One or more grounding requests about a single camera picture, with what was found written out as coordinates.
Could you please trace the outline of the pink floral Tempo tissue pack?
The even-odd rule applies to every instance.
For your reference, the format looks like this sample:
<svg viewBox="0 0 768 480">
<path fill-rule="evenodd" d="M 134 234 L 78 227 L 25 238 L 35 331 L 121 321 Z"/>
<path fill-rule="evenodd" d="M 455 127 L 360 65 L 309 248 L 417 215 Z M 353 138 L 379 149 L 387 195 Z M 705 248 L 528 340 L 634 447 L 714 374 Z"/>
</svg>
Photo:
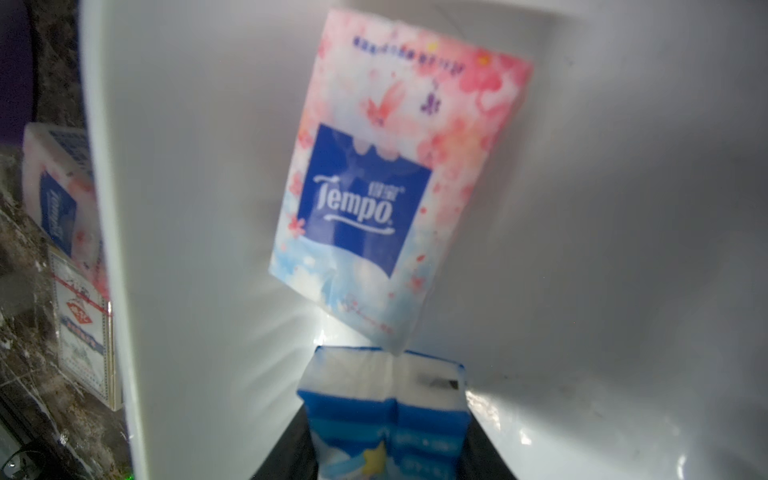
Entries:
<svg viewBox="0 0 768 480">
<path fill-rule="evenodd" d="M 374 345 L 403 351 L 532 74 L 516 56 L 332 9 L 270 273 Z"/>
</svg>

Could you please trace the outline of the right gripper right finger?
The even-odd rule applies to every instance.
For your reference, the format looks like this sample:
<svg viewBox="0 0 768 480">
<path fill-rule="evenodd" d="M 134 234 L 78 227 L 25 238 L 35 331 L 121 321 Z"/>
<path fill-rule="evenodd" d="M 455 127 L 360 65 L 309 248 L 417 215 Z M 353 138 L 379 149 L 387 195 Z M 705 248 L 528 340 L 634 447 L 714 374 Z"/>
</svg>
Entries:
<svg viewBox="0 0 768 480">
<path fill-rule="evenodd" d="M 462 480 L 517 480 L 474 414 L 470 414 L 466 437 L 458 462 Z"/>
</svg>

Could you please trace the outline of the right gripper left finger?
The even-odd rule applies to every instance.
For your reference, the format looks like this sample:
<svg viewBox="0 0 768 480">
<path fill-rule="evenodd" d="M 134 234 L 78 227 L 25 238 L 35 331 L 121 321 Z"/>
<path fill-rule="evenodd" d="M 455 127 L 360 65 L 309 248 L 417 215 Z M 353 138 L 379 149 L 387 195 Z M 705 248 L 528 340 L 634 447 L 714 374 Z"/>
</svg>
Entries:
<svg viewBox="0 0 768 480">
<path fill-rule="evenodd" d="M 253 480 L 316 480 L 318 463 L 309 431 L 308 417 L 301 406 L 278 439 Z"/>
</svg>

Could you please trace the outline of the light blue cartoon tissue pack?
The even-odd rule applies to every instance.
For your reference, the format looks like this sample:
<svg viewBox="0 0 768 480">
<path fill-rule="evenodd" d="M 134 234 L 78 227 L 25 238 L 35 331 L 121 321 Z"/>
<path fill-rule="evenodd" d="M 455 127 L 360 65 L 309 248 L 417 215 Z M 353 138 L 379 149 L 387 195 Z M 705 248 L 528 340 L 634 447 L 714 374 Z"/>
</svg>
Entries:
<svg viewBox="0 0 768 480">
<path fill-rule="evenodd" d="M 463 365 L 319 346 L 298 384 L 321 479 L 454 479 L 471 413 Z"/>
</svg>

